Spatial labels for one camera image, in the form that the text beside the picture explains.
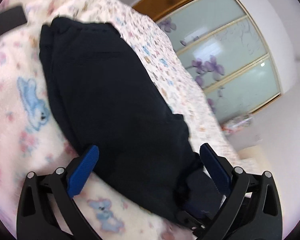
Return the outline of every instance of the black pants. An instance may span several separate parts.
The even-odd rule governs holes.
[[[203,165],[183,116],[171,112],[118,31],[56,18],[42,27],[40,60],[52,113],[77,152],[97,145],[101,179],[177,222],[185,180]]]

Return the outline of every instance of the bed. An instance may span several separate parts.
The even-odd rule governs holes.
[[[27,25],[0,36],[0,220],[16,236],[16,214],[21,187],[26,174],[38,175],[67,166],[77,156],[51,116],[43,129],[29,125],[17,88],[18,76],[35,81],[35,100],[48,105],[45,79],[38,58],[39,37],[43,23],[57,16],[81,22],[111,22],[121,37],[134,49],[174,113],[183,114],[189,127],[189,141],[195,152],[208,142],[215,152],[233,166],[258,173],[253,159],[240,160],[226,141],[200,87],[181,65],[168,37],[148,17],[137,13],[119,0],[2,0],[0,11],[21,4]],[[120,195],[95,174],[91,174],[76,204],[95,231],[107,240],[191,240],[191,231],[149,213]],[[89,206],[97,202],[110,212],[107,219],[97,219],[102,212]],[[69,231],[51,200],[58,223]],[[112,230],[103,230],[109,223]]]

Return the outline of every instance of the small object on floor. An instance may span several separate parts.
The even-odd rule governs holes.
[[[251,125],[251,122],[252,116],[250,114],[240,115],[221,125],[221,129],[225,135],[230,135]]]

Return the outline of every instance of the frosted glass panel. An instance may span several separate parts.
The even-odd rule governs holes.
[[[241,20],[178,55],[202,87],[208,87],[266,54],[249,19]]]
[[[249,112],[279,93],[269,59],[206,94],[219,123]]]
[[[168,20],[159,21],[159,26],[178,51],[198,37],[244,15],[235,0],[196,0],[177,10]]]

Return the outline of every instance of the purple flower decal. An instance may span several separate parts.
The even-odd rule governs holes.
[[[202,87],[204,84],[204,80],[201,78],[201,76],[196,76],[196,78],[194,79],[194,81],[197,82],[197,84]]]
[[[176,30],[177,26],[171,22],[171,17],[166,18],[162,22],[158,23],[160,29],[164,30],[166,33],[170,33],[171,30]]]
[[[214,107],[214,101],[211,98],[208,98],[207,101],[208,101],[208,104],[209,104],[212,112],[215,114],[216,113],[216,108]]]
[[[220,81],[221,76],[225,75],[225,68],[222,65],[217,64],[217,59],[213,55],[210,55],[210,62],[206,61],[204,66],[209,72],[213,72],[212,75],[215,81]]]
[[[206,71],[206,67],[202,65],[202,60],[200,58],[197,58],[197,60],[192,60],[191,66],[197,68],[198,74],[203,74],[203,72]]]
[[[223,95],[222,95],[222,90],[220,89],[220,90],[218,90],[218,97],[222,97]]]

